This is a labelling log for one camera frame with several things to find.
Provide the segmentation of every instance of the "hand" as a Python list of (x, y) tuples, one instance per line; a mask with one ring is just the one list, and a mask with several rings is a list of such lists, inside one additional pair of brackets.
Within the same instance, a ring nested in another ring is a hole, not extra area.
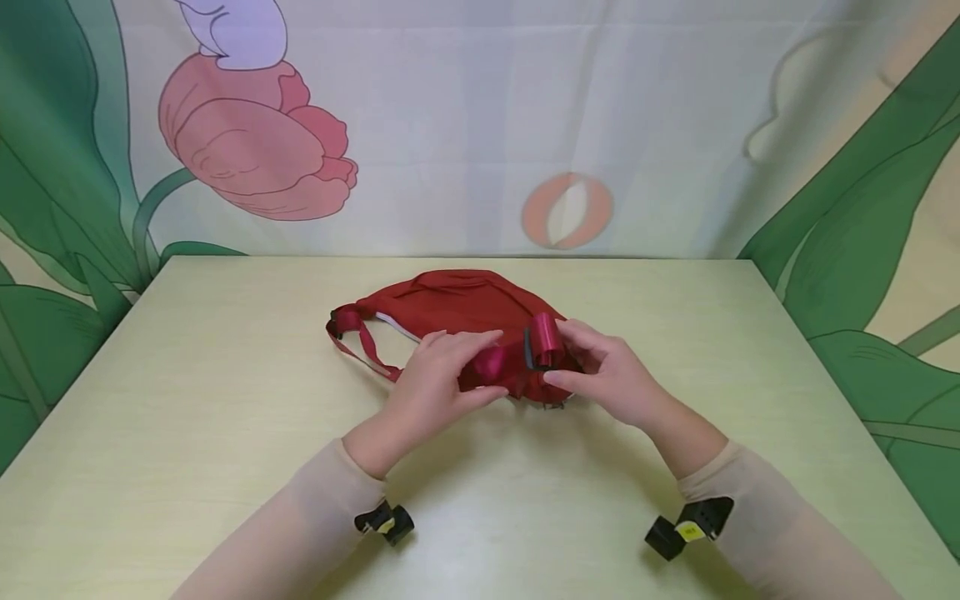
[(414, 350), (383, 409), (344, 437), (353, 461), (383, 479), (403, 456), (460, 418), (508, 394), (506, 388), (461, 392), (457, 377), (477, 353), (496, 344), (503, 331), (436, 331)]
[(584, 372), (547, 372), (543, 380), (550, 385), (586, 396), (615, 419), (641, 429), (671, 399), (622, 339), (573, 319), (557, 321), (557, 328)]

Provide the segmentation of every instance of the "black clip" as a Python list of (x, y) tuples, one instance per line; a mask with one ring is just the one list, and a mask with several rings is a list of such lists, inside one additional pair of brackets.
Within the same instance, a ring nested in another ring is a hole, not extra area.
[(391, 507), (390, 503), (384, 500), (369, 513), (358, 515), (353, 520), (353, 526), (360, 533), (375, 531), (391, 546), (396, 546), (414, 530), (414, 520), (405, 508), (400, 505)]
[(727, 496), (708, 498), (684, 506), (674, 525), (658, 516), (644, 541), (668, 562), (677, 558), (692, 541), (716, 540), (733, 510), (733, 499)]
[(534, 362), (534, 349), (530, 346), (530, 327), (523, 330), (523, 360), (527, 363), (527, 369), (530, 371), (547, 372), (557, 369), (549, 365), (542, 367)]
[(330, 332), (330, 335), (337, 338), (338, 340), (344, 339), (344, 334), (341, 333), (340, 327), (337, 326), (337, 309), (336, 308), (330, 311), (330, 323), (326, 326), (326, 330)]

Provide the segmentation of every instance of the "backdrop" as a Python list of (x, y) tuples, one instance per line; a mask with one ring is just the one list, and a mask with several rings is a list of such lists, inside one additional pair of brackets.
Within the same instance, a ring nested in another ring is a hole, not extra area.
[(753, 259), (960, 555), (957, 0), (0, 5), (0, 469), (175, 254)]

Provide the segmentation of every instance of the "red bag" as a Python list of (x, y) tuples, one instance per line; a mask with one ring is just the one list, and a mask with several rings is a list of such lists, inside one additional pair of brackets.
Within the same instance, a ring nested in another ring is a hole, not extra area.
[(502, 329), (498, 346), (482, 350), (461, 372), (461, 391), (499, 385), (516, 398), (562, 405), (569, 393), (544, 383), (542, 372), (580, 370), (557, 330), (555, 320), (563, 318), (539, 297), (492, 271), (428, 271), (337, 308), (330, 313), (326, 332), (340, 351), (359, 358), (340, 341), (344, 333), (358, 331), (364, 353), (382, 370), (378, 372), (396, 381), (401, 369), (380, 361), (364, 321), (379, 319), (414, 340), (441, 329), (451, 334)]

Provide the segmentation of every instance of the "table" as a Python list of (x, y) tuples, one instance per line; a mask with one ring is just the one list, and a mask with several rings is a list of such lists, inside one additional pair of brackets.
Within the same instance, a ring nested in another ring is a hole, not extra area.
[[(956, 564), (750, 262), (178, 257), (0, 479), (0, 597), (165, 598), (387, 384), (324, 334), (331, 308), (422, 271), (481, 268), (624, 337), (665, 386), (752, 447), (907, 598)], [(412, 343), (375, 324), (381, 357)], [(709, 542), (642, 539), (681, 506), (640, 433), (574, 399), (503, 400), (408, 457), (369, 537), (317, 597), (738, 598)]]

